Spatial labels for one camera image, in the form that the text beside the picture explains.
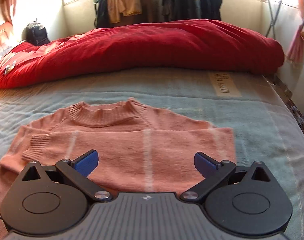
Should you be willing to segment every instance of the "red cloth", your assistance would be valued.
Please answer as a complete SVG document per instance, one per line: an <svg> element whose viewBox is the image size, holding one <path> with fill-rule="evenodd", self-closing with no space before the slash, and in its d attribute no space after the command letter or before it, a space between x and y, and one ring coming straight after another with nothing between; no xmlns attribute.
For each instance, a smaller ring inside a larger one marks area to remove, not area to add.
<svg viewBox="0 0 304 240"><path fill-rule="evenodd" d="M0 89L141 66L268 74L283 62L277 41L221 21L138 24L95 29L41 47L23 42L0 62Z"/></svg>

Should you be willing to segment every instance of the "pink sweater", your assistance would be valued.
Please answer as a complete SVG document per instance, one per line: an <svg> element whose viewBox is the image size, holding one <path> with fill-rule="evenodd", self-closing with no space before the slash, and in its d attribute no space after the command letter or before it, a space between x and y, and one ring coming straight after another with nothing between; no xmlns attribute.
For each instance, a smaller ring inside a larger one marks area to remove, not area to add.
<svg viewBox="0 0 304 240"><path fill-rule="evenodd" d="M216 128L133 98L110 105L80 102L22 126L0 160L0 203L30 160L54 165L95 149L98 168L89 179L117 191L174 191L200 182L193 158L202 151L236 161L233 131ZM0 221L0 237L6 229Z"/></svg>

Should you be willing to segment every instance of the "sweater collar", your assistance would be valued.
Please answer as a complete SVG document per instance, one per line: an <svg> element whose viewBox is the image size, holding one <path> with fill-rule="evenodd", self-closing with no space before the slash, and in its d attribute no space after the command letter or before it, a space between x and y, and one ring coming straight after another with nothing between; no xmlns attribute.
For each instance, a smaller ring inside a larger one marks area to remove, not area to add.
<svg viewBox="0 0 304 240"><path fill-rule="evenodd" d="M146 105L141 104L134 98L114 104L98 106L79 102L68 107L68 115L70 119L82 126L104 127L141 116L146 108Z"/></svg>

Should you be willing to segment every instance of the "mattress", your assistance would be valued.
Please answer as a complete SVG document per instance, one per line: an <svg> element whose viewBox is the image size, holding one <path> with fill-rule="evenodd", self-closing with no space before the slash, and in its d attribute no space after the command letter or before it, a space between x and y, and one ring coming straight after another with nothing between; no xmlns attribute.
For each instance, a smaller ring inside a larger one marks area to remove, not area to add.
<svg viewBox="0 0 304 240"><path fill-rule="evenodd" d="M304 136L262 76L136 68L0 90L0 158L21 125L79 101L109 104L129 97L232 127L237 164L266 163L293 204L286 234L304 239Z"/></svg>

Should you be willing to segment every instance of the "black backpack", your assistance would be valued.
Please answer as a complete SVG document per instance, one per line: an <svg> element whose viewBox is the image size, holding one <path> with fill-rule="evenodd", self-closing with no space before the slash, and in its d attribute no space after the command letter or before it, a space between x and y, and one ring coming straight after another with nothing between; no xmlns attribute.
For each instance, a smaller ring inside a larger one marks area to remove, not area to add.
<svg viewBox="0 0 304 240"><path fill-rule="evenodd" d="M45 27L37 22L37 18L26 26L26 41L34 46L50 43Z"/></svg>

